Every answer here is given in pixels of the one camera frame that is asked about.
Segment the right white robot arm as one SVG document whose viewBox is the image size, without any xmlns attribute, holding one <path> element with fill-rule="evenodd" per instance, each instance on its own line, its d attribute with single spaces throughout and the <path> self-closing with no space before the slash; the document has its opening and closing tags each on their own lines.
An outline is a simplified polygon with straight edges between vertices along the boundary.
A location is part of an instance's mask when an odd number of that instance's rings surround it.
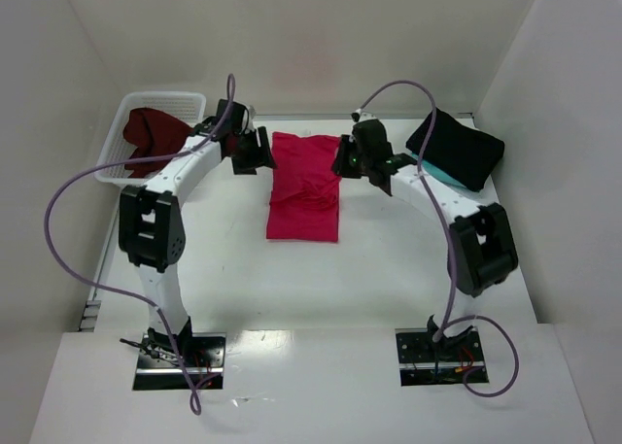
<svg viewBox="0 0 622 444">
<path fill-rule="evenodd" d="M 428 330 L 433 344 L 455 344 L 472 329 L 475 299 L 518 267 L 507 213 L 497 202 L 484 205 L 440 182 L 411 155 L 395 153 L 376 117 L 356 112 L 353 119 L 352 131 L 340 137 L 332 171 L 344 179 L 366 178 L 441 224 L 450 292 Z"/>
</svg>

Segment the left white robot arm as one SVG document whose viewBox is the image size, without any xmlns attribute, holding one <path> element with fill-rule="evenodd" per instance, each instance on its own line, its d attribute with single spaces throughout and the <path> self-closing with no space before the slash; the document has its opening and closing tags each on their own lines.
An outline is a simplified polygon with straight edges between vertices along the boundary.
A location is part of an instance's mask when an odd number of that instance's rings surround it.
<svg viewBox="0 0 622 444">
<path fill-rule="evenodd" d="M 180 156 L 143 185 L 121 191 L 119 246 L 137 267 L 144 296 L 151 301 L 143 343 L 150 354 L 162 351 L 184 358 L 196 349 L 178 276 L 186 246 L 182 207 L 190 194 L 227 158 L 236 175 L 276 167 L 267 131 L 254 127 L 254 116 L 252 107 L 220 100 L 217 113 L 195 126 Z"/>
</svg>

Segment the pink t shirt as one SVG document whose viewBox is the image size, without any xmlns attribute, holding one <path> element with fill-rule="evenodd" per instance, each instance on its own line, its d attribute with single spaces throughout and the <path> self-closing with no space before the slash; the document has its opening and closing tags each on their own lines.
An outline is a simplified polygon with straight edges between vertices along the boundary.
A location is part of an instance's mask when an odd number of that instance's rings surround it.
<svg viewBox="0 0 622 444">
<path fill-rule="evenodd" d="M 331 170 L 338 146 L 335 136 L 272 134 L 277 168 L 269 200 L 268 240 L 338 241 L 340 178 Z"/>
</svg>

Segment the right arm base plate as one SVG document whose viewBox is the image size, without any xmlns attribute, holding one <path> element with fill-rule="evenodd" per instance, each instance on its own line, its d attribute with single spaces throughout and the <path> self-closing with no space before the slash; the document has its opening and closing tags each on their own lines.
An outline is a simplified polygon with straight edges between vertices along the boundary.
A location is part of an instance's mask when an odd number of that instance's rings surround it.
<svg viewBox="0 0 622 444">
<path fill-rule="evenodd" d="M 471 328 L 459 340 L 445 347 L 434 347 L 425 329 L 396 331 L 400 383 L 409 386 L 447 386 L 467 381 L 489 382 L 479 333 Z"/>
</svg>

